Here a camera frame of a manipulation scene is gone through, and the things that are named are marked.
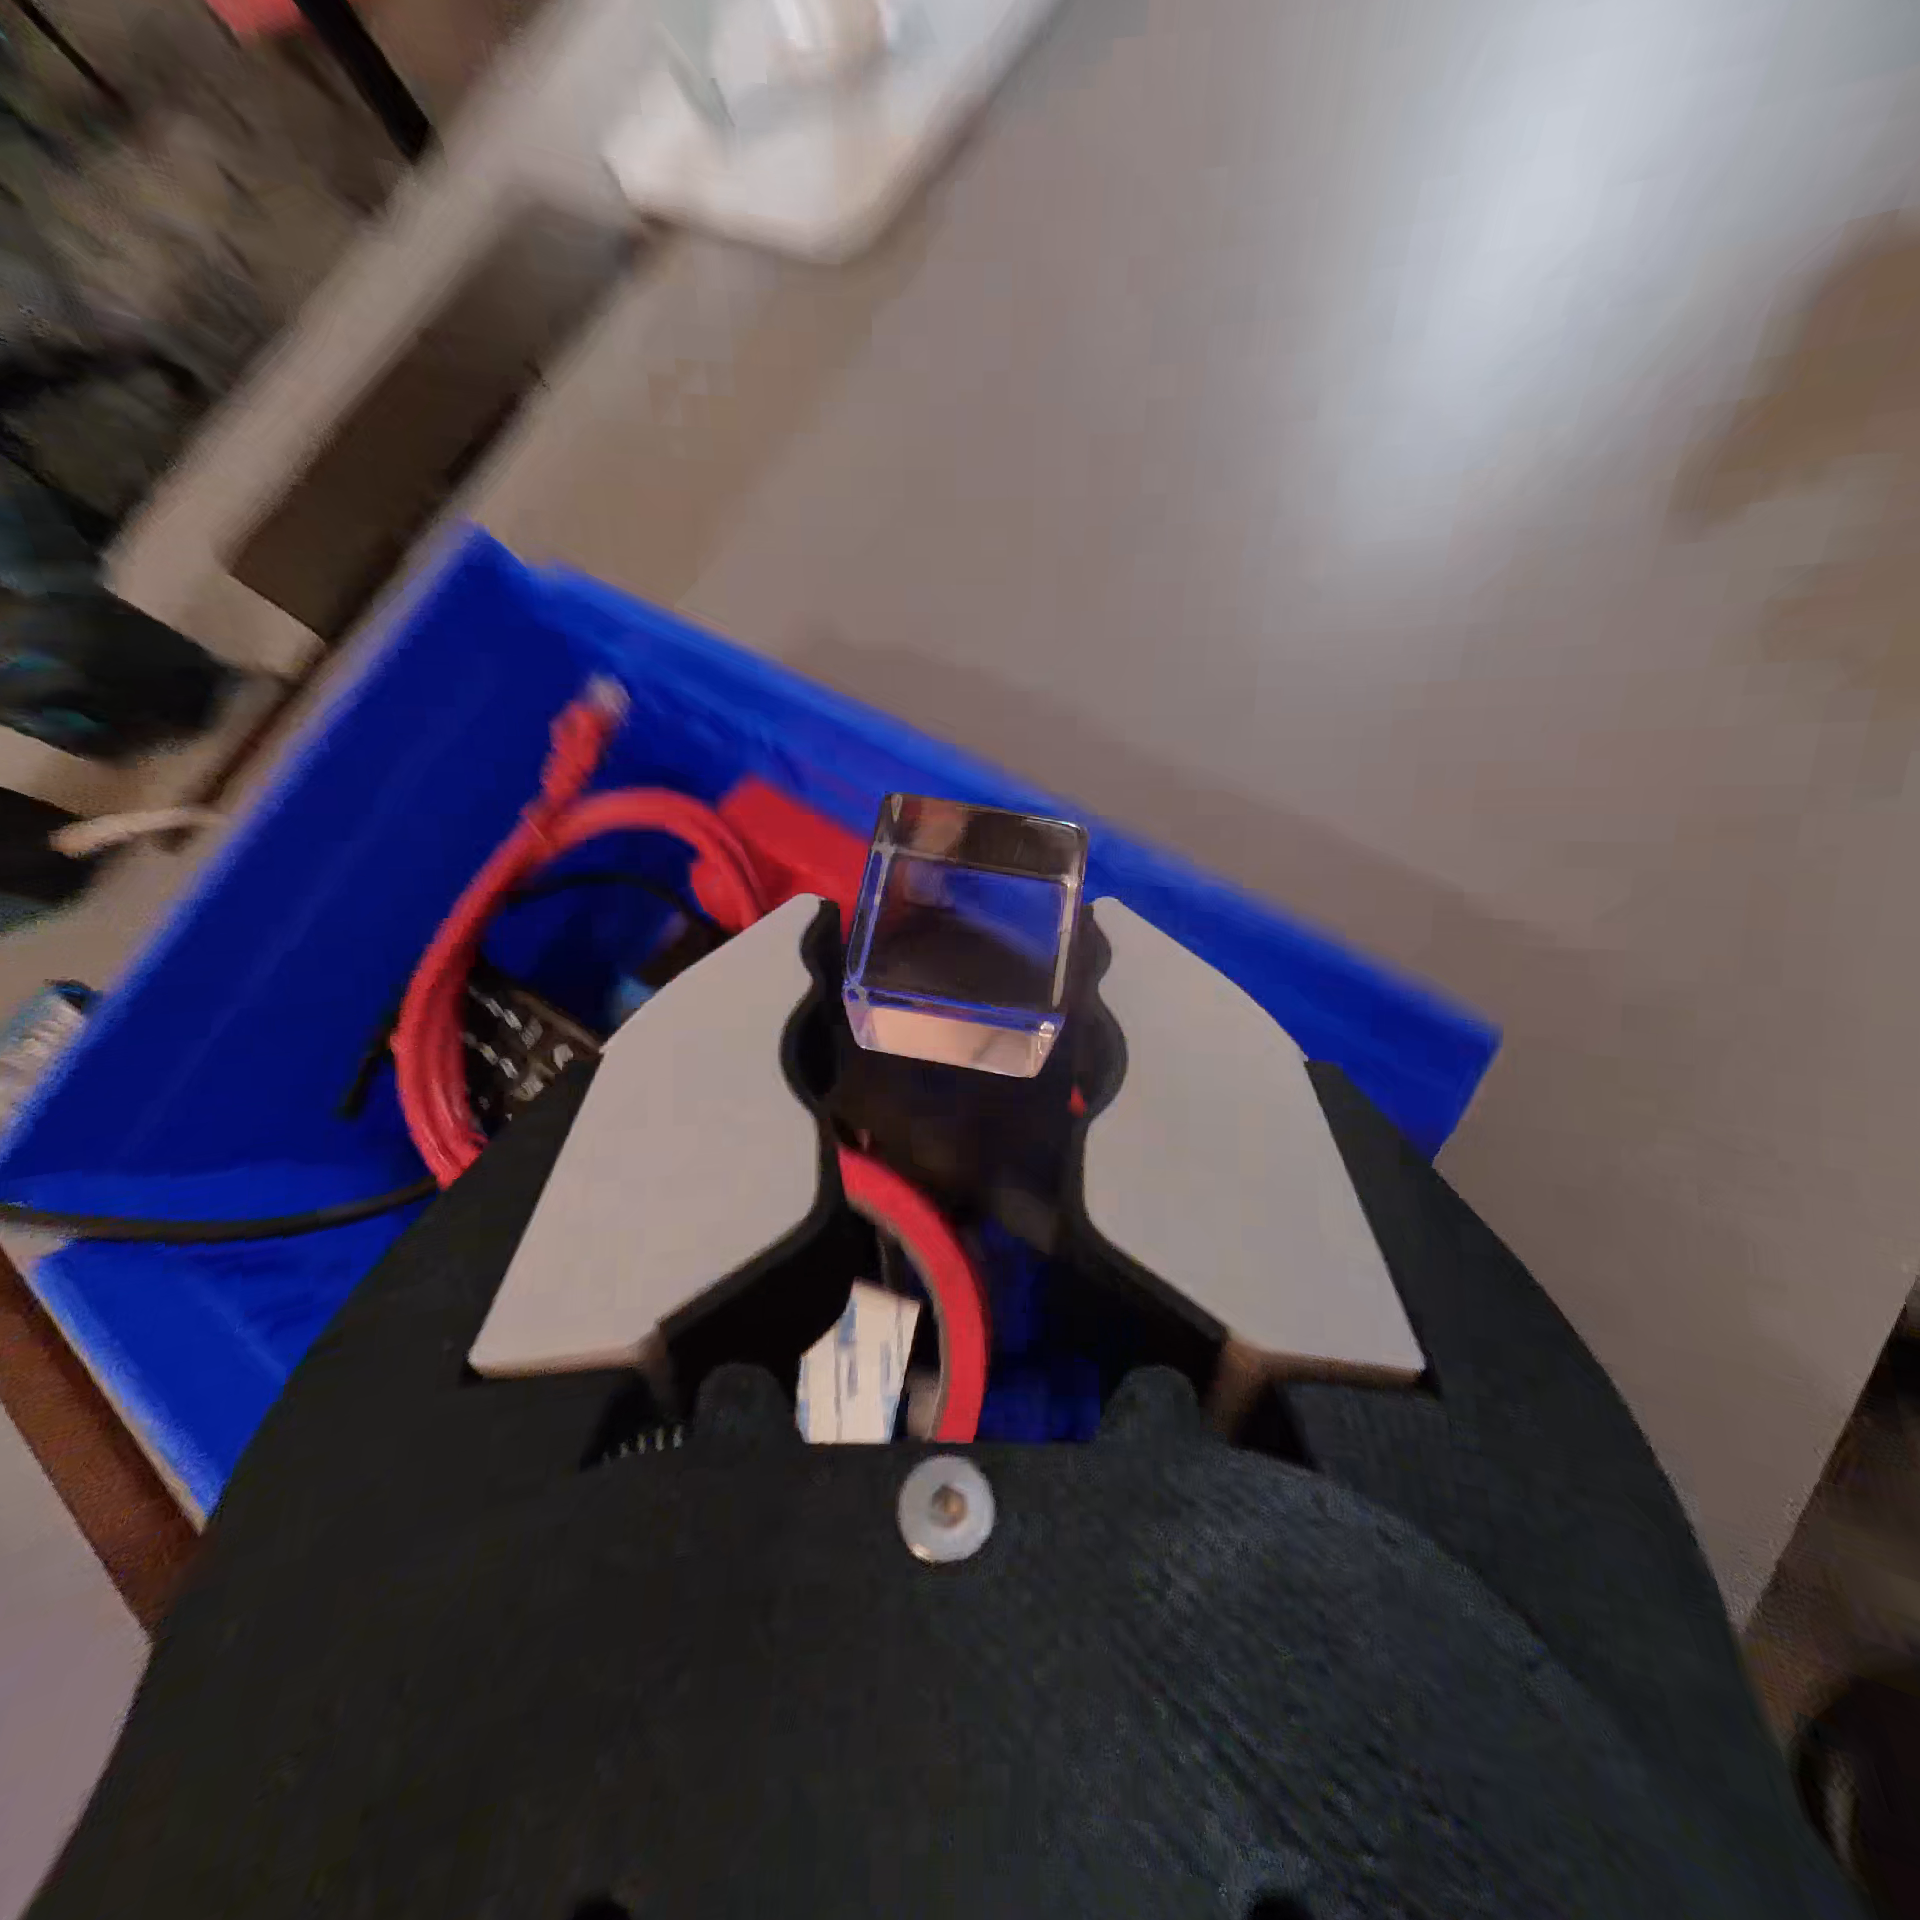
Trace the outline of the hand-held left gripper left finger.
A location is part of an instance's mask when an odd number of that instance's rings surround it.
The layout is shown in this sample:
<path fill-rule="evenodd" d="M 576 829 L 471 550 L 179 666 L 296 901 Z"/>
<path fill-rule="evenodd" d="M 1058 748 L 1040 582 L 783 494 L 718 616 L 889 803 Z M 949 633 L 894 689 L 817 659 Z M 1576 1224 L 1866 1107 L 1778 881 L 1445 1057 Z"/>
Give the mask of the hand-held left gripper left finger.
<path fill-rule="evenodd" d="M 636 1365 L 821 1211 L 821 1120 L 783 1069 L 817 918 L 836 926 L 831 901 L 781 901 L 613 1031 L 471 1335 L 471 1375 Z"/>

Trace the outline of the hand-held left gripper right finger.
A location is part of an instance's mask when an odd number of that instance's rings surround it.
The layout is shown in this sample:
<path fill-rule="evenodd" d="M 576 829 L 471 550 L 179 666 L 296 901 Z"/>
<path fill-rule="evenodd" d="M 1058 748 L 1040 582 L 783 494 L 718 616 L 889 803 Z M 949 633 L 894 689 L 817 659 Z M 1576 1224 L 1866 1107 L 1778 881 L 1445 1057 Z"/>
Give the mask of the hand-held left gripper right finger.
<path fill-rule="evenodd" d="M 1304 1045 L 1128 901 L 1097 897 L 1091 929 L 1120 1078 L 1083 1127 L 1077 1211 L 1201 1342 L 1209 1418 L 1232 1436 L 1276 1381 L 1414 1389 L 1423 1343 Z"/>

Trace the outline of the clear acrylic cube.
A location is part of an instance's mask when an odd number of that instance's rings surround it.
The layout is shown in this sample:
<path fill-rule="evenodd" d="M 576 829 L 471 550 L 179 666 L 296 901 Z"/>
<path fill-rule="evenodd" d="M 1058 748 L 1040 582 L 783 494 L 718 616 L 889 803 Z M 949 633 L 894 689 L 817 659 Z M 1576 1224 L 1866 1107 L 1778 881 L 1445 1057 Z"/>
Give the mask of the clear acrylic cube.
<path fill-rule="evenodd" d="M 1074 980 L 1090 828 L 889 793 L 840 958 L 853 1045 L 1037 1078 Z"/>

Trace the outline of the blue plastic bin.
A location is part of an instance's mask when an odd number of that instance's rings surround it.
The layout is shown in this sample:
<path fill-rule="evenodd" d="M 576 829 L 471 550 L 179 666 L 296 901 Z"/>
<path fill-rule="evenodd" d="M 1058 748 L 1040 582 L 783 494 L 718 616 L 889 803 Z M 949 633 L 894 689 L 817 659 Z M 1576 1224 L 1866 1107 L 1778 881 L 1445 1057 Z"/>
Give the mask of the blue plastic bin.
<path fill-rule="evenodd" d="M 1440 1153 L 1499 1029 L 1316 926 L 589 572 L 463 529 L 315 713 L 7 1128 L 7 1201 L 89 1218 L 291 1218 L 420 1176 L 393 1073 L 352 1090 L 463 881 L 527 803 L 552 713 L 628 681 L 607 786 L 781 786 L 867 834 L 889 790 L 1091 828 L 1091 890 L 1198 947 Z"/>

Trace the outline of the white striped packet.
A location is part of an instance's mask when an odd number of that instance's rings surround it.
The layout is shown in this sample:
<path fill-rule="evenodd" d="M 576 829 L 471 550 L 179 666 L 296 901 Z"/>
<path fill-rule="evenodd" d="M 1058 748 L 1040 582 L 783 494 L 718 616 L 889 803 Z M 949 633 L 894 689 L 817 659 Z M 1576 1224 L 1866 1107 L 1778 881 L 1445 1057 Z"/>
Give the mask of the white striped packet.
<path fill-rule="evenodd" d="M 851 1283 L 836 1320 L 804 1349 L 794 1418 L 812 1448 L 885 1448 L 899 1440 L 922 1301 Z"/>

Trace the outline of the red plastic block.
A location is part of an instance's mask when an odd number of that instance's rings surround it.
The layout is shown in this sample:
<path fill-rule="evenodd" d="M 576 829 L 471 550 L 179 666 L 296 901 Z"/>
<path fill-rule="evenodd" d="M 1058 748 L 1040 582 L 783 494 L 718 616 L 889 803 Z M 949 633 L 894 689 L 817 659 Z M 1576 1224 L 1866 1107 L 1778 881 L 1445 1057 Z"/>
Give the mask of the red plastic block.
<path fill-rule="evenodd" d="M 713 814 L 743 843 L 766 909 L 794 897 L 821 897 L 840 909 L 840 929 L 851 929 L 867 866 L 867 834 L 846 829 L 771 780 L 736 780 L 713 803 Z"/>

